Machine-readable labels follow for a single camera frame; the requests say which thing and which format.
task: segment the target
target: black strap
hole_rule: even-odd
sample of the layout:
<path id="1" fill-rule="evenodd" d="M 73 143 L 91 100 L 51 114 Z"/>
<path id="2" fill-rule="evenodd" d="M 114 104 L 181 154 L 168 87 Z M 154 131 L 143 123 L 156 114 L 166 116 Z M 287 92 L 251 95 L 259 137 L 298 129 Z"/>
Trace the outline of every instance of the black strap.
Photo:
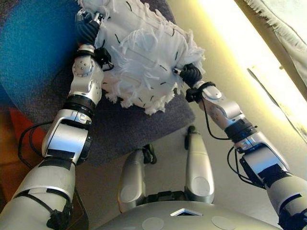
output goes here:
<path id="1" fill-rule="evenodd" d="M 38 199 L 36 196 L 33 196 L 31 194 L 28 194 L 29 190 L 26 190 L 26 191 L 23 191 L 21 193 L 19 193 L 18 195 L 16 195 L 14 198 L 18 198 L 18 197 L 21 197 L 21 196 L 25 196 L 25 197 L 28 197 L 34 201 L 36 201 L 37 203 L 39 203 L 41 206 L 43 206 L 45 209 L 48 210 L 48 212 L 52 213 L 52 208 L 50 208 L 44 201 Z"/>
<path id="2" fill-rule="evenodd" d="M 36 196 L 29 194 L 29 191 L 30 190 L 25 190 L 17 194 L 14 198 L 25 196 L 27 198 L 30 198 L 36 201 L 41 206 L 43 206 L 45 209 L 47 209 L 48 212 L 50 212 L 50 219 L 46 223 L 47 227 L 54 229 L 54 230 L 65 230 L 72 216 L 72 203 L 70 203 L 68 196 L 60 191 L 57 191 L 54 189 L 47 189 L 47 193 L 54 193 L 66 199 L 66 204 L 64 206 L 64 209 L 62 212 L 60 212 L 60 211 L 57 211 L 56 209 L 53 210 L 44 201 L 38 199 Z"/>

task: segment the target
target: silver metal casing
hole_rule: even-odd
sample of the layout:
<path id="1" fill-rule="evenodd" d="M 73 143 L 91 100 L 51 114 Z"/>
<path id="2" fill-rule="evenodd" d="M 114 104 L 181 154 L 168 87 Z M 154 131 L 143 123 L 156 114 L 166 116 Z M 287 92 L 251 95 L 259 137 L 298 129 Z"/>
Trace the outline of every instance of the silver metal casing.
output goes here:
<path id="1" fill-rule="evenodd" d="M 123 166 L 118 188 L 118 207 L 126 212 L 145 198 L 144 156 L 142 150 L 131 153 Z"/>
<path id="2" fill-rule="evenodd" d="M 189 134 L 185 192 L 189 200 L 212 203 L 214 181 L 209 156 L 198 133 Z"/>
<path id="3" fill-rule="evenodd" d="M 172 215 L 182 211 L 194 213 L 195 216 Z M 195 201 L 162 201 L 140 205 L 97 229 L 278 230 L 272 225 L 235 211 Z"/>

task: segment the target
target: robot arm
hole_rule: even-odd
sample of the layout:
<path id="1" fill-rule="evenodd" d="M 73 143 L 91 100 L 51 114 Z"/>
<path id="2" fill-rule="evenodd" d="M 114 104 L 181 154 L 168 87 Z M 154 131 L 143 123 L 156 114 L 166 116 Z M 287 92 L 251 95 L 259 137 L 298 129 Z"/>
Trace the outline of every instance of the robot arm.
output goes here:
<path id="1" fill-rule="evenodd" d="M 192 88 L 187 100 L 196 101 L 233 141 L 242 154 L 240 163 L 252 183 L 266 189 L 284 230 L 301 230 L 307 225 L 307 181 L 293 174 L 288 164 L 244 116 L 236 102 L 227 99 L 212 82 L 201 81 L 192 64 L 174 69 Z"/>
<path id="2" fill-rule="evenodd" d="M 91 20 L 84 14 L 80 11 L 76 16 L 78 42 L 82 45 L 72 67 L 71 90 L 44 138 L 44 160 L 29 172 L 5 206 L 0 229 L 64 230 L 69 223 L 75 166 L 87 159 L 92 140 L 88 130 L 93 110 L 101 99 L 104 78 L 99 59 L 102 56 L 96 54 L 93 46 L 101 15 L 97 13 Z M 83 36 L 86 30 L 91 33 Z"/>

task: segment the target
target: black cable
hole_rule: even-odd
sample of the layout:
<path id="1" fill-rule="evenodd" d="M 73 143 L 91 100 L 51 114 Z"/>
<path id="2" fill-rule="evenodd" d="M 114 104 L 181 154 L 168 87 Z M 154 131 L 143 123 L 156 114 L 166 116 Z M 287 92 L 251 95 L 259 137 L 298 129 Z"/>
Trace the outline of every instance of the black cable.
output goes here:
<path id="1" fill-rule="evenodd" d="M 43 123 L 38 123 L 38 124 L 35 124 L 33 126 L 30 126 L 28 128 L 26 128 L 20 135 L 20 138 L 19 138 L 19 141 L 18 141 L 18 152 L 17 152 L 17 155 L 18 155 L 18 158 L 20 159 L 20 161 L 22 163 L 24 163 L 26 166 L 28 166 L 30 169 L 32 169 L 32 165 L 29 164 L 23 157 L 22 157 L 22 153 L 21 153 L 21 148 L 22 148 L 22 143 L 23 143 L 23 138 L 25 136 L 25 134 L 30 131 L 31 129 L 33 128 L 36 128 L 36 127 L 39 127 L 39 126 L 42 126 L 42 125 L 47 125 L 47 124 L 51 124 L 53 121 L 48 121 L 48 122 L 43 122 Z"/>
<path id="2" fill-rule="evenodd" d="M 258 187 L 258 188 L 263 188 L 263 186 L 260 186 L 258 184 L 255 184 L 253 183 L 248 177 L 245 177 L 243 176 L 242 174 L 240 174 L 239 172 L 239 165 L 238 165 L 238 158 L 237 158 L 237 152 L 235 150 L 235 159 L 236 159 L 236 170 L 231 166 L 230 164 L 230 161 L 229 161 L 229 156 L 230 156 L 230 153 L 232 152 L 232 150 L 234 149 L 234 147 L 231 147 L 231 149 L 229 150 L 228 154 L 227 154 L 227 163 L 228 163 L 228 166 L 229 168 L 238 175 L 238 177 L 240 178 L 241 181 L 247 183 L 247 184 L 250 184 L 250 185 L 253 185 L 255 187 Z"/>
<path id="3" fill-rule="evenodd" d="M 216 136 L 214 136 L 210 130 L 210 126 L 209 126 L 209 119 L 208 119 L 208 115 L 207 115 L 207 109 L 206 109 L 206 106 L 205 106 L 205 102 L 203 101 L 203 98 L 201 99 L 202 101 L 202 105 L 203 105 L 203 109 L 205 111 L 205 116 L 206 116 L 206 124 L 207 124 L 207 128 L 208 128 L 208 132 L 209 134 L 211 135 L 211 137 L 217 139 L 217 140 L 230 140 L 229 138 L 218 138 Z"/>
<path id="4" fill-rule="evenodd" d="M 30 135 L 29 135 L 29 144 L 31 146 L 31 149 L 40 157 L 42 157 L 42 154 L 41 152 L 34 146 L 33 144 L 33 133 L 34 131 L 36 130 L 37 127 L 35 128 L 32 128 L 31 131 L 30 131 Z"/>
<path id="5" fill-rule="evenodd" d="M 235 159 L 236 159 L 236 170 L 237 170 L 238 173 L 240 173 L 240 171 L 239 171 L 239 165 L 238 165 L 238 156 L 237 156 L 237 150 L 236 150 L 236 149 L 235 149 Z M 264 186 L 258 185 L 258 184 L 256 184 L 256 183 L 253 183 L 249 178 L 244 177 L 244 176 L 242 176 L 241 174 L 239 174 L 238 176 L 239 176 L 239 178 L 240 178 L 241 181 L 243 181 L 243 182 L 245 182 L 245 183 L 247 183 L 247 184 L 251 184 L 251 185 L 256 186 L 256 187 L 258 187 L 258 188 L 263 188 L 263 189 L 265 189 Z"/>

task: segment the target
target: white fluffy pillow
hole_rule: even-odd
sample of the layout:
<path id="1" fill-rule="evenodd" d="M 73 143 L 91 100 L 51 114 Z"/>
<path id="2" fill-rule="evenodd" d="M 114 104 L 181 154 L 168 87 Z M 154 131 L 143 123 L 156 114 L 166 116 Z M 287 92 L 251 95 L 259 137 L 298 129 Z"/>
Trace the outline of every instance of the white fluffy pillow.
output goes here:
<path id="1" fill-rule="evenodd" d="M 122 107 L 135 104 L 153 114 L 165 110 L 174 98 L 174 89 L 183 84 L 173 74 L 174 67 L 193 63 L 201 73 L 204 50 L 197 47 L 191 31 L 185 32 L 168 22 L 161 13 L 149 10 L 139 0 L 79 0 L 94 16 L 104 16 L 95 46 L 103 46 L 112 57 L 115 68 L 105 72 L 102 88 L 106 97 Z"/>

